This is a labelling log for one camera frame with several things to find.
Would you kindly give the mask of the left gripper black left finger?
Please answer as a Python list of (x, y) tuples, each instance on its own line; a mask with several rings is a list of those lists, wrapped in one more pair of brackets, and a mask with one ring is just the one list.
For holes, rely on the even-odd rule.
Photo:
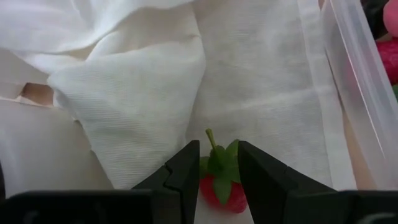
[(200, 142), (190, 141), (153, 174), (134, 186), (145, 199), (136, 207), (135, 223), (194, 224), (197, 206)]

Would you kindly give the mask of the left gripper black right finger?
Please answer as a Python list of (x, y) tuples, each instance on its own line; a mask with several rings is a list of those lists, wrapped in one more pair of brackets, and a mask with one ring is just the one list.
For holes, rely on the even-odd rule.
[(241, 183), (255, 223), (338, 223), (332, 188), (240, 141)]

